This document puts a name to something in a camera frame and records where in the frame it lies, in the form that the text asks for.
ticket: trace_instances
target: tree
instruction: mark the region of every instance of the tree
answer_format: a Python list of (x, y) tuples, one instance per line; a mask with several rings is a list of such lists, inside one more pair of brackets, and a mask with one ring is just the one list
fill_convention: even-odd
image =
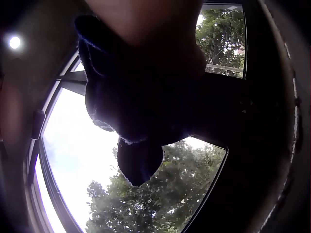
[[(196, 41), (208, 64), (244, 67), (245, 30), (240, 10), (202, 10), (202, 24), (196, 29)], [(208, 72), (242, 77), (242, 74), (224, 69), (207, 68)]]
[(86, 223), (87, 233), (181, 231), (206, 194), (225, 151), (210, 144), (193, 149), (183, 140), (163, 149), (162, 165), (139, 188), (120, 171), (106, 188), (95, 181), (90, 184), (92, 219)]

